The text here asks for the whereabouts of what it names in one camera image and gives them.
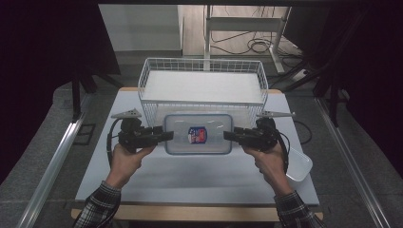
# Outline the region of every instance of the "table surface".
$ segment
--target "table surface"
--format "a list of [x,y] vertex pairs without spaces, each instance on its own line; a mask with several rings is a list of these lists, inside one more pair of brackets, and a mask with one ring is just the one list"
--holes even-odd
[[[143,112],[135,88],[123,88],[119,91],[109,114],[127,111],[133,107]],[[280,93],[269,93],[265,108],[278,112],[290,111],[285,96]],[[84,201],[107,176],[109,167],[106,157],[106,133],[112,122],[110,118],[106,121],[78,190],[76,196],[78,201]],[[278,129],[290,139],[291,147],[302,152],[292,119],[290,117],[276,118],[276,123]],[[115,127],[114,134],[118,131],[119,127]],[[165,212],[167,207],[173,206],[177,211],[182,209],[185,213],[185,208],[191,205],[192,210],[203,211],[206,208],[230,210],[231,213],[224,214],[228,216],[229,213],[232,218],[233,213],[237,213],[233,211],[234,207],[241,206],[243,210],[248,208],[257,210],[252,217],[242,217],[244,220],[260,220],[262,218],[255,218],[259,214],[264,219],[277,220],[276,211],[272,211],[273,218],[265,216],[267,210],[275,209],[272,188],[264,181],[262,174],[254,165],[253,158],[243,153],[236,143],[233,146],[230,154],[222,156],[172,156],[164,151],[162,144],[157,146],[156,150],[144,159],[142,168],[123,189],[122,202],[129,205],[122,205],[120,209],[122,215],[118,214],[118,216],[121,215],[121,218],[125,219],[133,219],[134,216],[138,219],[138,216],[144,215],[142,219],[150,219],[150,215],[146,212],[156,210],[155,206],[163,208],[161,210]],[[310,175],[301,182],[291,181],[291,184],[307,204],[318,206],[316,190]],[[132,210],[139,205],[143,208],[142,212],[125,214],[127,206]],[[173,219],[175,214],[172,212],[171,214],[169,218]],[[211,210],[208,210],[207,220],[214,219],[210,214]],[[157,217],[155,213],[154,217],[151,213],[151,217],[166,219],[165,216]]]

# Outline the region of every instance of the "metal rail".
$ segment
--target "metal rail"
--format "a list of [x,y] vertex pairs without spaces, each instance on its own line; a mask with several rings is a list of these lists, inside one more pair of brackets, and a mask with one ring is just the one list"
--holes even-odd
[[315,98],[315,101],[317,102],[320,113],[322,114],[322,117],[326,125],[328,126],[333,139],[336,142],[340,155],[346,163],[350,175],[355,182],[358,193],[361,195],[365,205],[367,206],[367,209],[370,212],[376,227],[391,227],[385,217],[385,213],[383,212],[378,199],[376,198],[376,195],[374,194],[374,191],[371,189],[370,185],[365,180],[364,175],[361,173],[361,170],[359,169],[358,164],[355,162],[355,158],[350,151],[347,143],[344,141],[341,132],[333,125],[331,119],[329,118],[327,114],[328,108],[325,104],[324,99]]
[[[82,101],[83,110],[87,109],[91,98],[92,96],[88,94],[84,96]],[[81,124],[83,123],[85,115],[86,113],[83,111],[77,122],[71,123],[68,126],[63,139],[60,141],[59,146],[57,147],[56,152],[54,153],[53,158],[45,171],[44,176],[42,176],[41,181],[36,187],[35,192],[33,193],[28,206],[26,207],[16,227],[33,227],[35,224],[35,221],[38,218],[46,199],[48,198],[48,194],[53,186],[53,183],[55,182],[57,175],[62,168],[68,151],[74,142],[74,138],[77,135]]]

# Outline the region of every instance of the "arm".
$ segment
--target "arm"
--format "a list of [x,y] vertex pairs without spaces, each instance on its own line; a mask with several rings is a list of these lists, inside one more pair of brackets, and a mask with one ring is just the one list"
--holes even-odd
[[264,152],[250,147],[243,147],[243,150],[255,158],[255,165],[264,179],[273,187],[276,194],[276,207],[283,227],[325,227],[290,186],[284,173],[283,151],[279,144]]
[[154,147],[147,147],[132,154],[117,144],[113,150],[112,165],[106,180],[86,199],[86,206],[74,221],[73,227],[108,225],[121,203],[121,189],[142,166],[142,159],[153,150]]

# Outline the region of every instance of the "plastic container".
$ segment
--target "plastic container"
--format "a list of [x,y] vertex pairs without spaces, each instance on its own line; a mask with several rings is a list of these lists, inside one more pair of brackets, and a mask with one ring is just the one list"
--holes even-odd
[[292,181],[303,181],[312,169],[312,160],[305,154],[296,151],[293,147],[290,149],[288,160],[290,164],[287,177]]
[[174,131],[174,139],[165,142],[172,155],[222,155],[232,150],[232,143],[223,138],[223,131],[232,131],[232,117],[224,113],[181,112],[165,116],[165,131]]

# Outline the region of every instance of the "wooden table edge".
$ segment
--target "wooden table edge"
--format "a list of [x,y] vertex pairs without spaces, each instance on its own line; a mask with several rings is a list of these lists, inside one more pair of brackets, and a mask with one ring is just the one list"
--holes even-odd
[[[71,209],[76,219],[80,209]],[[315,213],[323,219],[322,212]],[[278,221],[275,207],[121,205],[114,219],[158,221]]]

